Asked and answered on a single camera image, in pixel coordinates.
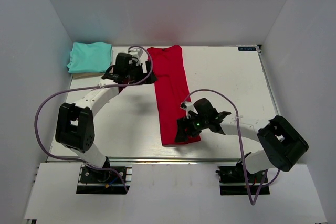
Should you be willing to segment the red t shirt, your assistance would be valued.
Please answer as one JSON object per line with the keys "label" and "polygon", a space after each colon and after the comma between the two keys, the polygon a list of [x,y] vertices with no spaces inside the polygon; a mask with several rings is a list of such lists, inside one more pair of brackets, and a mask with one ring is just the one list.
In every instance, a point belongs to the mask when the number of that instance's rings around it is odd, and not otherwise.
{"label": "red t shirt", "polygon": [[180,104],[190,93],[179,45],[147,49],[153,59],[154,83],[163,146],[176,145],[177,120],[185,116]]}

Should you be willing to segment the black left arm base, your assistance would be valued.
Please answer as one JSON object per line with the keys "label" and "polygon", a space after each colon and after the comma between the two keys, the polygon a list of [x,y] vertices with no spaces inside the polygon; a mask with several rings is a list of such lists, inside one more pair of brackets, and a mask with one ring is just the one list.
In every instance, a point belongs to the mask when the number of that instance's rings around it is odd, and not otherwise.
{"label": "black left arm base", "polygon": [[100,171],[81,166],[76,194],[78,195],[126,195],[130,189],[132,167],[114,166],[118,172]]}

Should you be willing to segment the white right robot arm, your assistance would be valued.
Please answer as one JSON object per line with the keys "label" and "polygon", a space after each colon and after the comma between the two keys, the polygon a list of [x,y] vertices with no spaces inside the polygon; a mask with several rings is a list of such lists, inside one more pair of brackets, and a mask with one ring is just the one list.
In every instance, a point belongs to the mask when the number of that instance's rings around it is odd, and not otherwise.
{"label": "white right robot arm", "polygon": [[213,133],[248,138],[261,144],[262,149],[244,156],[237,168],[238,177],[247,182],[256,173],[276,168],[288,172],[308,151],[309,145],[297,130],[283,117],[270,120],[244,119],[230,112],[218,112],[206,98],[183,102],[180,107],[186,115],[178,119],[176,142],[197,137],[202,130]]}

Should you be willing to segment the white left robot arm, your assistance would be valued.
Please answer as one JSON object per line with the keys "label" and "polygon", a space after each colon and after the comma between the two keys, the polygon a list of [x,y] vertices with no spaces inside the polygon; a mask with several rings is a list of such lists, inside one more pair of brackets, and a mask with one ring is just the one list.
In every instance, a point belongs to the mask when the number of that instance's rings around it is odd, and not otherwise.
{"label": "white left robot arm", "polygon": [[93,169],[93,176],[101,182],[110,178],[109,160],[94,143],[94,118],[98,112],[121,91],[129,86],[153,84],[154,60],[151,55],[141,62],[139,51],[119,53],[115,63],[108,67],[97,86],[74,103],[63,103],[58,112],[56,142],[73,151],[86,166]]}

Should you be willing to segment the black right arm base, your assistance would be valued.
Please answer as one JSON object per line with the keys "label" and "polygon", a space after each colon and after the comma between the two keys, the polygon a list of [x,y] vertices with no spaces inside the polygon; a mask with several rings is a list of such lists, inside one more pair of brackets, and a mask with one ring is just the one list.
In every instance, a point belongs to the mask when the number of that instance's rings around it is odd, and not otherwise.
{"label": "black right arm base", "polygon": [[[216,174],[219,179],[219,190],[221,196],[243,196],[248,195],[243,170],[236,166],[218,166]],[[247,173],[251,195],[255,195],[261,184],[265,172],[256,174]]]}

